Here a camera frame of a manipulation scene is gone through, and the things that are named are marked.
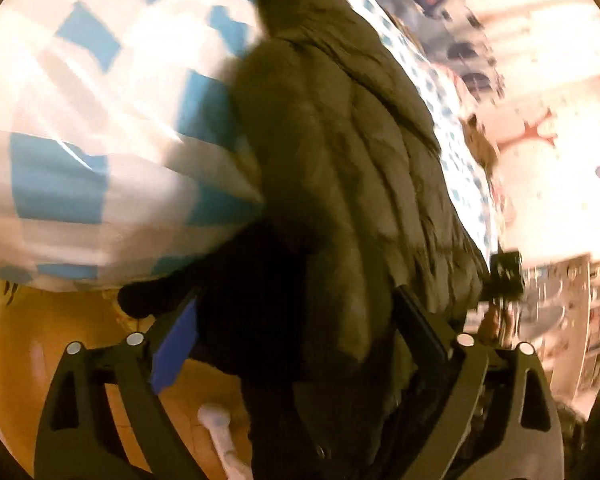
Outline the person's right hand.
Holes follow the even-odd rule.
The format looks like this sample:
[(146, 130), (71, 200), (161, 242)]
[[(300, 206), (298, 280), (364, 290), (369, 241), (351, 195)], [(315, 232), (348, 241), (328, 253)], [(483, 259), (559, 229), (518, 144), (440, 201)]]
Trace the person's right hand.
[(512, 309), (490, 304), (478, 328), (477, 339), (486, 346), (509, 348), (512, 344), (513, 330)]

